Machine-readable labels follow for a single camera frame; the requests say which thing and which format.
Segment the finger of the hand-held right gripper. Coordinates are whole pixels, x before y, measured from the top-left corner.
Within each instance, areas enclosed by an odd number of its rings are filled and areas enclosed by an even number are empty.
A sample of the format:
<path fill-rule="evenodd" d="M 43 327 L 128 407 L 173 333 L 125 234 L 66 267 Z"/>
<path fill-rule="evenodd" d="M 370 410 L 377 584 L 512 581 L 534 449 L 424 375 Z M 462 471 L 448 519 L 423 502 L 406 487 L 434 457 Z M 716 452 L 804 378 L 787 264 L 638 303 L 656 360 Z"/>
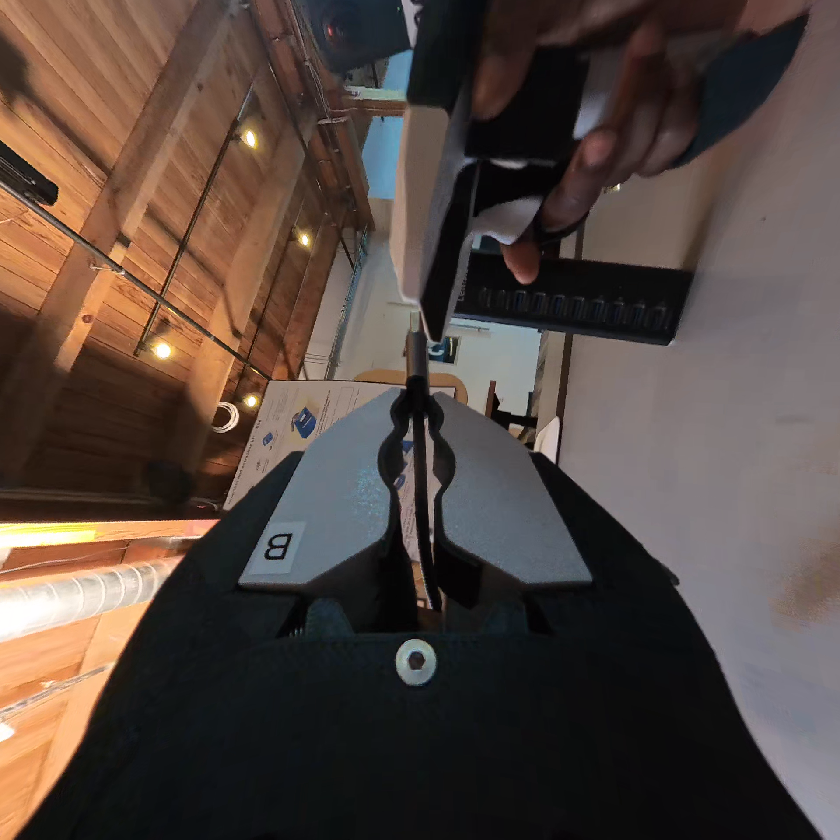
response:
<path fill-rule="evenodd" d="M 421 263 L 420 312 L 426 336 L 439 342 L 454 308 L 459 263 L 470 236 L 480 164 L 440 170 L 429 209 Z"/>
<path fill-rule="evenodd" d="M 465 152 L 471 105 L 452 112 L 408 104 L 403 118 L 392 210 L 392 263 L 402 298 L 416 305 L 431 270 Z"/>

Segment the printed instruction board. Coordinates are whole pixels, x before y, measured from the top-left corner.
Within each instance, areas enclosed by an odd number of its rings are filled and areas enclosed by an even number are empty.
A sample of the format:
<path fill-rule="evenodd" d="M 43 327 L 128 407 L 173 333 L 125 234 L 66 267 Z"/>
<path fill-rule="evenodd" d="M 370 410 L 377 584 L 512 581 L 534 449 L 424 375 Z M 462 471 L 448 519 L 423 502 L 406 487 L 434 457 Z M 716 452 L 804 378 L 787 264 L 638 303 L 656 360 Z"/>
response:
<path fill-rule="evenodd" d="M 255 425 L 245 452 L 239 460 L 223 510 L 232 510 L 261 480 L 289 455 L 305 452 L 332 425 L 361 409 L 366 403 L 397 387 L 404 388 L 405 373 L 373 371 L 361 381 L 272 381 L 266 388 Z M 464 384 L 451 374 L 430 376 L 431 392 L 452 396 L 467 405 Z M 395 481 L 397 496 L 408 512 L 413 512 L 413 441 L 406 433 L 403 448 L 405 463 Z M 303 480 L 302 501 L 293 503 L 295 510 L 311 513 L 326 510 L 333 490 L 335 466 L 330 455 L 317 464 L 314 478 Z"/>

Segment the black ceiling fixture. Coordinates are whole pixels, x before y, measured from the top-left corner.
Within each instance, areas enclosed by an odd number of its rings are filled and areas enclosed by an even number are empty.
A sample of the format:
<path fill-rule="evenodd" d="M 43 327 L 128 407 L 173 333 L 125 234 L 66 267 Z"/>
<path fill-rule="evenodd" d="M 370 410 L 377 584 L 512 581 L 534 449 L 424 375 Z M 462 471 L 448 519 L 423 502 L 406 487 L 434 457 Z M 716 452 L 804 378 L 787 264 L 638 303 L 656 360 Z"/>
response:
<path fill-rule="evenodd" d="M 57 184 L 42 175 L 33 165 L 4 142 L 1 146 L 1 184 L 25 196 L 29 201 L 52 207 L 59 197 Z"/>

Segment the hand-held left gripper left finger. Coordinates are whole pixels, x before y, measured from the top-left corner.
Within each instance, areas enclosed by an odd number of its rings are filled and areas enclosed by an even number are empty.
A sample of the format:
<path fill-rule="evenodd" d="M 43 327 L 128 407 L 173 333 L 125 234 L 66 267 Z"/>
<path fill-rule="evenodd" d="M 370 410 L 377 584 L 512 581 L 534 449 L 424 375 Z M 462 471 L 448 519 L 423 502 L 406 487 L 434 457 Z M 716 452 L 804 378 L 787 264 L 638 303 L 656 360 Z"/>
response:
<path fill-rule="evenodd" d="M 392 407 L 398 387 L 269 387 L 238 467 L 238 501 L 267 489 L 268 476 L 299 456 L 238 584 L 248 590 L 326 591 L 333 579 L 361 583 L 380 559 L 407 569 L 401 522 L 403 439 Z"/>

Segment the silver ventilation duct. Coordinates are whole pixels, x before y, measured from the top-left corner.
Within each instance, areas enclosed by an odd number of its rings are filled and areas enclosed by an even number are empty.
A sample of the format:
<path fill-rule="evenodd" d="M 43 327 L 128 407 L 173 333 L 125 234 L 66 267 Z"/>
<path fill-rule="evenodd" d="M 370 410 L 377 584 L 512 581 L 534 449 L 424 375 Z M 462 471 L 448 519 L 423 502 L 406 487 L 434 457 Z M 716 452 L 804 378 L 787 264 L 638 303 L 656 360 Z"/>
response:
<path fill-rule="evenodd" d="M 123 563 L 71 576 L 15 582 L 1 589 L 1 642 L 151 601 L 182 556 Z"/>

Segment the person's right hand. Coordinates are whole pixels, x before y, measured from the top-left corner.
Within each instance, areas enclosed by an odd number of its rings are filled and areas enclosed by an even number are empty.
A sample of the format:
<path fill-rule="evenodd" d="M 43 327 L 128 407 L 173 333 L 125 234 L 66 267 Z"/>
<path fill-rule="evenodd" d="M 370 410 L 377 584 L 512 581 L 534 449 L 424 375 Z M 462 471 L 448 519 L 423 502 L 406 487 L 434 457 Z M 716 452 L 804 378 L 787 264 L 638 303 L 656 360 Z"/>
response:
<path fill-rule="evenodd" d="M 669 35 L 733 27 L 737 1 L 494 1 L 484 17 L 472 113 L 501 115 L 538 48 L 567 46 L 638 20 L 630 35 L 603 126 L 588 133 L 538 215 L 547 233 L 575 228 L 603 190 L 633 175 L 663 172 L 697 133 L 698 72 L 673 65 Z"/>

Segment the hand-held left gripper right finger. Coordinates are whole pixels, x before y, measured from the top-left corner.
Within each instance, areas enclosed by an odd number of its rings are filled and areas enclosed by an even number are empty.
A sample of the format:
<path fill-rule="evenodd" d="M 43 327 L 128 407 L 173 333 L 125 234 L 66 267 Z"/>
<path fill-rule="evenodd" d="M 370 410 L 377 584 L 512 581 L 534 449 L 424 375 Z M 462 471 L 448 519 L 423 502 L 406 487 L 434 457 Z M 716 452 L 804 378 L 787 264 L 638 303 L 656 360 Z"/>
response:
<path fill-rule="evenodd" d="M 434 561 L 448 601 L 590 587 L 593 575 L 529 450 L 453 397 L 429 398 Z"/>

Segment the black usb hub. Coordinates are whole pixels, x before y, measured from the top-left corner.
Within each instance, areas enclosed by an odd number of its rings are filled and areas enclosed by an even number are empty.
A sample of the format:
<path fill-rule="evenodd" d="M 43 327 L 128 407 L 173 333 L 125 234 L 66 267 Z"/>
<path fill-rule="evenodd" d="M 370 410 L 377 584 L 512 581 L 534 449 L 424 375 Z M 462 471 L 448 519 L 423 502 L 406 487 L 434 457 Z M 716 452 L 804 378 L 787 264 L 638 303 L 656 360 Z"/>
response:
<path fill-rule="evenodd" d="M 503 257 L 474 251 L 455 305 L 460 319 L 670 345 L 694 279 L 691 271 L 591 260 L 545 259 L 525 286 Z"/>

